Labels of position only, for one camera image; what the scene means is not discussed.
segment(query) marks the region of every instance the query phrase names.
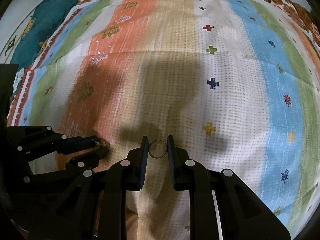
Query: blanket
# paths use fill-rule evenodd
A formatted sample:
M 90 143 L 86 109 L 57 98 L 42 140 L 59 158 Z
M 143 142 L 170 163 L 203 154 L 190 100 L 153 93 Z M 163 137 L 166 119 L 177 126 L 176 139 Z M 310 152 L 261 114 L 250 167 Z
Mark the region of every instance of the blanket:
M 319 33 L 304 12 L 290 0 L 79 0 L 24 72 L 8 125 L 97 135 L 111 149 L 97 171 L 143 135 L 172 134 L 207 169 L 235 171 L 294 238 L 320 198 Z M 127 206 L 137 239 L 189 238 L 188 192 L 172 189 L 166 157 L 148 157 Z

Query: green cross print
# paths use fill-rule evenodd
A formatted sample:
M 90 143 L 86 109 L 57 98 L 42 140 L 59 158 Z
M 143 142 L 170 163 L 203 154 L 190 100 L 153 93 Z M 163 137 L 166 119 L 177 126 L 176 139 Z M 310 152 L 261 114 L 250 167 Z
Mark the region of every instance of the green cross print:
M 210 54 L 214 55 L 214 53 L 217 52 L 217 48 L 214 48 L 213 46 L 209 46 L 209 48 L 206 49 L 206 52 L 210 52 Z

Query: black cable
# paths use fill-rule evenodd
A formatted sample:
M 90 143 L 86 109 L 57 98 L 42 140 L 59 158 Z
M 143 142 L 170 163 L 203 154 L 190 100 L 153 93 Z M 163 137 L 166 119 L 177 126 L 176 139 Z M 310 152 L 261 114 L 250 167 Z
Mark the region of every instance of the black cable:
M 151 154 L 151 152 L 150 152 L 150 146 L 151 146 L 151 144 L 153 144 L 153 143 L 156 142 L 156 141 L 161 141 L 161 142 L 163 142 L 163 143 L 165 144 L 165 147 L 166 147 L 165 153 L 164 153 L 163 155 L 161 155 L 160 157 L 155 157 L 155 156 L 153 156 L 153 155 Z M 152 157 L 152 158 L 154 158 L 154 159 L 160 159 L 160 158 L 162 158 L 163 156 L 165 156 L 165 154 L 167 153 L 167 151 L 168 151 L 168 146 L 167 146 L 167 144 L 166 144 L 164 141 L 162 141 L 162 140 L 154 140 L 154 141 L 152 141 L 152 142 L 149 144 L 149 146 L 148 146 L 149 155 L 150 155 L 150 157 Z

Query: silver rivet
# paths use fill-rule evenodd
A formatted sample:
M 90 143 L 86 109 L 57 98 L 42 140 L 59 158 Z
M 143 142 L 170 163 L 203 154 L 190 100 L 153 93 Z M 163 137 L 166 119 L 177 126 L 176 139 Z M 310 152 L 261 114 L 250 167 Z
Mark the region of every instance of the silver rivet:
M 23 177 L 23 181 L 25 183 L 29 183 L 30 182 L 30 178 L 28 176 Z
M 227 177 L 231 177 L 233 175 L 232 170 L 224 170 L 223 171 L 223 175 L 227 176 Z
M 128 161 L 128 160 L 123 160 L 123 161 L 120 162 L 120 164 L 121 164 L 121 166 L 126 167 L 126 166 L 129 166 L 129 165 L 130 165 L 130 161 Z
M 93 174 L 93 172 L 91 170 L 86 170 L 83 172 L 83 176 L 85 177 L 90 177 Z
M 194 166 L 196 163 L 195 163 L 195 161 L 194 160 L 187 160 L 186 161 L 186 165 L 187 166 Z

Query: red snowflake print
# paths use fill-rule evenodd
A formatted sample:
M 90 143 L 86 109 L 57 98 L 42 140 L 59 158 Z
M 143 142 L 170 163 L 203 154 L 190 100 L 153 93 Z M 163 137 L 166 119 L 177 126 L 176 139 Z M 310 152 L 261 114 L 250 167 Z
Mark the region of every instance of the red snowflake print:
M 288 107 L 291 106 L 291 99 L 290 99 L 290 97 L 289 97 L 288 95 L 283 95 L 283 97 L 284 97 L 284 101 L 285 101 L 285 103 L 288 105 Z

